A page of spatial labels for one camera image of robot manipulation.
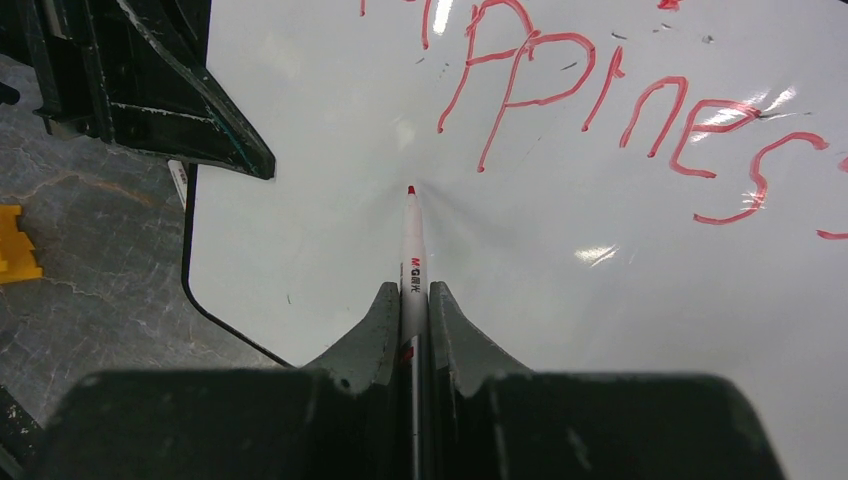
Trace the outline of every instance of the black plastic part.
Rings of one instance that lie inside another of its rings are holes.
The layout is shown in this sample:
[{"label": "black plastic part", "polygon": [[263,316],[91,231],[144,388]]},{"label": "black plastic part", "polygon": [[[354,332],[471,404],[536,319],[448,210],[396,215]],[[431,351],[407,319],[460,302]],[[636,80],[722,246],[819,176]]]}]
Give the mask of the black plastic part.
[{"label": "black plastic part", "polygon": [[24,30],[16,0],[0,0],[0,55],[30,64]]},{"label": "black plastic part", "polygon": [[365,318],[301,370],[83,379],[25,478],[397,478],[400,315],[384,284]]},{"label": "black plastic part", "polygon": [[454,478],[784,478],[748,402],[714,377],[511,375],[464,412]]},{"label": "black plastic part", "polygon": [[52,135],[271,178],[274,155],[204,66],[210,11],[210,0],[0,0],[17,17],[0,19],[0,53],[35,68],[35,113]]},{"label": "black plastic part", "polygon": [[[435,375],[434,478],[784,478],[729,382],[535,374],[479,334],[446,285],[431,292],[433,359],[447,370]],[[84,379],[24,478],[409,478],[394,463],[398,317],[397,286],[384,284],[365,319],[302,370]]]},{"label": "black plastic part", "polygon": [[41,427],[0,385],[0,479],[19,477],[40,437]]},{"label": "black plastic part", "polygon": [[21,94],[14,88],[0,82],[0,105],[8,103],[14,105],[21,99]]}]

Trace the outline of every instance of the whiteboard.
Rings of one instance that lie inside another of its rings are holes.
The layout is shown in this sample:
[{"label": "whiteboard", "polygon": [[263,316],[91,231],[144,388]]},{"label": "whiteboard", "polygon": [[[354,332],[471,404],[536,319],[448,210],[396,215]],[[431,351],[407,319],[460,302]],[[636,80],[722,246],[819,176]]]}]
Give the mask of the whiteboard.
[{"label": "whiteboard", "polygon": [[841,478],[846,24],[838,0],[216,0],[208,66],[278,173],[199,168],[191,294],[305,364],[397,277],[413,183],[430,279],[518,360],[729,377],[791,478]]}]

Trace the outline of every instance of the concrete floor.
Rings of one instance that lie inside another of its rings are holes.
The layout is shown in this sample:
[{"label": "concrete floor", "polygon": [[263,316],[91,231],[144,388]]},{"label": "concrete floor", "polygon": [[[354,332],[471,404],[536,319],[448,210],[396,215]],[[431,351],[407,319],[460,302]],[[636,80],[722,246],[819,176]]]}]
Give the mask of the concrete floor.
[{"label": "concrete floor", "polygon": [[0,384],[39,423],[106,369],[272,367],[180,284],[184,213],[165,161],[47,135],[29,67],[0,56],[0,204],[19,204],[41,280],[0,286]]}]

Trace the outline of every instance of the yellow object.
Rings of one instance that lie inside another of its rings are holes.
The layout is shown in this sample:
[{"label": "yellow object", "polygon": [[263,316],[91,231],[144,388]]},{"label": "yellow object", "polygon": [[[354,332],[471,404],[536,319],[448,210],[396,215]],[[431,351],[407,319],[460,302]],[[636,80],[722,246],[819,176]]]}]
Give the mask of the yellow object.
[{"label": "yellow object", "polygon": [[18,231],[20,205],[0,205],[0,284],[41,278],[43,270],[35,264],[35,247],[26,233]]}]

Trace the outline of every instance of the red handwriting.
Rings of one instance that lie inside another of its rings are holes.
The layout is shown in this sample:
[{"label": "red handwriting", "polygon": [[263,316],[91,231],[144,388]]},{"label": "red handwriting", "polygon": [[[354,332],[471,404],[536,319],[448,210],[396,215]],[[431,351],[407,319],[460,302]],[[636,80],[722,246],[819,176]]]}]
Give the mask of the red handwriting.
[{"label": "red handwriting", "polygon": [[[679,9],[680,1],[682,0],[661,0],[659,5],[657,6],[661,9],[676,11]],[[360,2],[360,15],[365,15],[365,0],[360,0]],[[431,0],[425,1],[424,18],[421,30],[421,43],[425,50],[429,47],[427,26],[430,15],[430,4]],[[486,10],[495,6],[509,7],[521,22],[526,36],[524,37],[523,43],[518,48],[511,48],[500,52],[492,52],[484,55],[475,56],[474,49],[475,42],[477,40],[477,29],[481,25],[481,22],[485,17]],[[447,118],[456,108],[457,103],[459,102],[459,98],[465,89],[465,85],[468,81],[471,69],[475,66],[492,61],[506,60],[510,58],[512,59],[512,66],[509,71],[509,79],[506,91],[504,92],[504,97],[501,101],[500,109],[495,117],[494,125],[492,126],[492,130],[489,133],[489,137],[486,140],[485,146],[483,147],[483,151],[480,155],[480,159],[477,164],[477,171],[483,172],[485,171],[485,162],[487,156],[492,147],[492,144],[494,143],[495,138],[497,137],[499,128],[503,121],[503,117],[506,114],[506,111],[510,108],[529,107],[532,105],[544,106],[554,102],[558,102],[571,95],[576,94],[583,87],[583,85],[588,80],[589,76],[592,74],[592,71],[594,70],[596,62],[596,50],[595,45],[588,38],[575,32],[542,34],[541,31],[534,28],[529,13],[518,0],[484,0],[479,7],[477,5],[472,5],[471,22],[466,27],[465,35],[468,38],[468,49],[466,51],[465,66],[462,72],[462,77],[459,80],[459,84],[457,85],[456,91],[454,92],[453,97],[448,103],[448,106],[439,116],[437,124],[438,133],[442,133],[444,131],[444,124],[447,121]],[[577,80],[577,82],[571,88],[561,93],[551,95],[549,97],[538,98],[533,100],[513,101],[513,89],[515,86],[516,77],[521,67],[522,58],[526,55],[528,61],[532,61],[534,59],[534,51],[536,48],[548,43],[566,41],[575,42],[581,47],[583,47],[583,49],[586,51],[586,68],[583,74]],[[598,96],[598,99],[596,100],[588,117],[586,118],[586,121],[583,123],[583,132],[589,130],[592,121],[595,119],[596,115],[600,111],[600,108],[603,105],[607,94],[609,93],[609,89],[612,85],[613,79],[621,79],[625,77],[625,72],[621,70],[623,58],[624,48],[621,46],[616,47],[612,58],[610,59],[609,68],[607,70],[606,78],[604,80],[604,84],[601,88],[601,92]],[[667,76],[661,78],[660,80],[657,80],[645,89],[645,91],[636,100],[636,104],[633,107],[633,113],[630,117],[630,122],[621,135],[621,138],[619,140],[620,148],[627,147],[627,144],[630,141],[631,134],[633,133],[633,129],[635,128],[636,123],[639,120],[639,116],[642,113],[642,108],[644,107],[645,102],[648,101],[651,95],[653,95],[658,90],[661,90],[662,88],[666,87],[667,85],[676,86],[677,94],[675,96],[675,100],[672,104],[668,118],[666,119],[662,130],[660,131],[659,135],[651,146],[650,151],[648,152],[648,157],[654,157],[657,154],[660,147],[662,146],[662,143],[668,136],[671,127],[677,120],[677,117],[680,114],[680,110],[682,109],[683,103],[686,99],[686,95],[689,90],[689,81],[683,76]],[[718,114],[712,119],[707,120],[704,123],[696,123],[698,114],[701,113],[702,110],[708,108],[717,108],[720,110]],[[741,118],[736,119],[732,123],[724,124],[728,119],[733,119],[734,117],[738,117],[740,115]],[[690,168],[680,163],[680,159],[686,145],[690,141],[695,142],[699,140],[692,138],[693,134],[702,134],[703,138],[703,136],[710,134],[730,133],[744,127],[745,125],[751,123],[757,118],[760,118],[760,115],[761,112],[757,108],[733,100],[703,99],[698,101],[692,108],[692,110],[689,111],[689,114],[686,117],[680,140],[677,142],[677,145],[674,151],[672,152],[671,158],[669,159],[669,167],[671,168],[671,170],[681,175],[697,176],[707,179],[715,178],[716,174],[709,170]],[[760,173],[762,160],[766,154],[782,147],[783,145],[792,140],[804,140],[810,143],[815,150],[824,150],[829,146],[828,143],[824,141],[824,139],[822,139],[816,134],[809,132],[794,132],[789,135],[786,135],[777,142],[774,142],[764,147],[754,156],[753,160],[751,161],[751,166],[749,170],[749,178],[757,186],[756,193],[752,194],[751,206],[748,207],[742,213],[726,218],[712,218],[699,214],[694,214],[694,221],[709,225],[727,225],[747,218],[756,213],[760,208],[762,208],[762,205],[764,204],[766,196],[768,194],[768,182],[766,178]],[[848,158],[842,160],[839,163],[838,168],[841,171],[848,173]],[[824,230],[816,230],[816,233],[819,237],[827,240],[848,239],[848,233],[831,233]]]},{"label": "red handwriting", "polygon": [[680,10],[680,2],[682,1],[683,0],[660,0],[660,3],[659,5],[657,5],[657,8],[662,10],[673,10],[676,12]]},{"label": "red handwriting", "polygon": [[[507,58],[511,58],[518,50],[516,48],[513,48],[511,50],[506,50],[503,52],[483,55],[482,57],[474,57],[474,41],[477,38],[477,27],[479,26],[480,21],[483,19],[485,9],[491,8],[499,4],[504,4],[512,8],[512,11],[515,12],[519,20],[521,20],[521,23],[524,26],[524,32],[528,35],[528,38],[529,35],[534,31],[533,22],[530,21],[530,15],[527,13],[527,10],[525,10],[524,7],[515,0],[486,0],[483,2],[480,8],[477,8],[477,5],[471,6],[471,23],[468,25],[468,28],[465,29],[465,35],[468,37],[468,51],[465,56],[465,69],[462,71],[462,78],[459,80],[459,85],[456,88],[456,92],[454,92],[453,94],[453,98],[451,99],[447,108],[445,108],[445,111],[442,112],[442,115],[439,117],[439,123],[436,126],[436,131],[439,133],[442,133],[444,131],[445,120],[447,120],[448,115],[450,115],[454,107],[456,107],[456,102],[459,101],[459,96],[462,94],[462,90],[465,88],[465,82],[468,81],[468,74],[471,71],[471,67],[482,63],[490,62],[492,60],[505,60]],[[529,53],[530,60],[533,60],[532,47]]]},{"label": "red handwriting", "polygon": [[[580,79],[577,80],[577,83],[574,84],[570,89],[558,93],[556,95],[551,95],[550,97],[540,98],[535,100],[526,100],[523,102],[510,102],[510,97],[512,96],[512,87],[515,85],[515,76],[518,73],[518,66],[521,63],[521,56],[524,54],[524,51],[528,50],[533,46],[539,46],[545,43],[551,42],[565,42],[571,41],[576,42],[578,45],[583,47],[586,50],[586,55],[588,57],[588,64],[586,65],[586,70],[583,72],[583,75]],[[524,42],[525,44],[518,49],[517,54],[515,55],[515,60],[512,62],[512,71],[509,74],[509,84],[507,85],[506,94],[504,95],[504,100],[501,103],[501,109],[498,112],[498,116],[495,119],[495,125],[492,127],[492,132],[489,134],[489,139],[486,141],[486,146],[483,148],[483,153],[480,155],[480,162],[477,164],[477,171],[482,173],[486,170],[486,156],[489,154],[489,148],[492,146],[492,142],[495,140],[495,136],[498,134],[498,128],[501,125],[501,120],[503,120],[504,113],[506,113],[507,108],[517,108],[517,107],[529,107],[530,105],[547,105],[549,103],[557,102],[566,97],[574,95],[575,92],[580,90],[580,87],[586,82],[589,78],[589,75],[592,73],[592,70],[595,68],[595,45],[589,41],[588,38],[580,35],[578,33],[553,33],[550,35],[540,35],[538,30],[532,32],[527,40]]]},{"label": "red handwriting", "polygon": [[686,98],[686,93],[689,91],[689,80],[686,80],[685,77],[665,77],[657,80],[652,83],[647,90],[642,92],[642,95],[639,95],[639,98],[636,100],[636,106],[633,107],[633,116],[630,117],[630,123],[627,125],[627,128],[624,129],[624,133],[621,134],[621,140],[618,141],[619,148],[626,147],[627,142],[630,141],[630,134],[633,132],[633,127],[636,126],[636,121],[639,120],[639,114],[642,113],[642,106],[645,105],[645,101],[647,101],[648,97],[650,97],[654,92],[666,85],[677,85],[677,97],[674,99],[674,105],[671,108],[671,113],[668,115],[668,119],[665,121],[665,125],[663,125],[662,131],[657,137],[657,140],[654,142],[654,145],[651,147],[651,151],[648,152],[648,157],[653,158],[654,155],[657,154],[657,150],[659,150],[660,145],[662,145],[663,140],[665,140],[666,135],[668,135],[668,131],[671,130],[671,125],[674,124],[674,121],[677,119],[677,114],[680,113],[680,109],[683,108],[683,100]]},{"label": "red handwriting", "polygon": [[790,133],[789,135],[760,150],[754,156],[754,159],[751,161],[751,170],[748,173],[748,176],[757,185],[757,192],[753,195],[753,201],[750,207],[748,207],[744,212],[738,215],[734,215],[732,217],[727,218],[710,218],[698,215],[696,213],[693,217],[694,220],[696,222],[707,223],[710,225],[727,225],[728,223],[737,222],[739,220],[742,220],[743,218],[750,217],[751,215],[756,213],[757,210],[759,210],[760,207],[763,205],[763,203],[765,203],[766,195],[768,194],[768,181],[766,181],[766,177],[760,174],[760,165],[762,164],[763,157],[772,150],[776,150],[782,147],[784,144],[791,142],[792,140],[807,141],[812,144],[813,148],[815,148],[816,150],[824,150],[829,146],[828,143],[824,141],[824,139],[813,133]]},{"label": "red handwriting", "polygon": [[[737,120],[729,125],[711,125],[704,123],[695,124],[695,118],[697,117],[698,112],[700,112],[704,108],[709,107],[736,110],[737,112],[743,114],[744,118],[742,118],[741,120]],[[674,149],[674,153],[671,155],[671,161],[669,162],[669,166],[671,166],[672,170],[681,175],[694,175],[704,178],[715,178],[715,173],[709,170],[695,170],[684,167],[680,164],[680,154],[683,153],[683,147],[685,147],[686,143],[689,141],[689,136],[692,135],[692,133],[694,132],[732,132],[753,122],[759,116],[759,110],[744,103],[734,102],[732,100],[701,100],[695,105],[694,108],[692,108],[692,111],[689,112],[689,116],[686,118],[686,128],[683,129],[683,135],[680,136],[680,142],[677,144],[677,148]]]},{"label": "red handwriting", "polygon": [[609,91],[609,86],[612,83],[612,77],[615,78],[624,78],[624,72],[621,71],[621,57],[624,56],[624,49],[622,47],[617,47],[615,49],[615,53],[612,54],[612,60],[610,60],[610,68],[607,70],[607,79],[604,80],[604,88],[601,89],[601,95],[598,97],[598,101],[595,102],[595,106],[592,108],[592,112],[586,117],[586,121],[583,122],[583,128],[581,129],[584,132],[589,131],[589,125],[592,124],[592,120],[597,115],[598,110],[601,108],[601,104],[604,103],[604,98],[607,96],[607,92]]},{"label": "red handwriting", "polygon": [[421,17],[421,45],[424,47],[424,50],[430,48],[430,3],[433,0],[424,0],[424,15]]}]

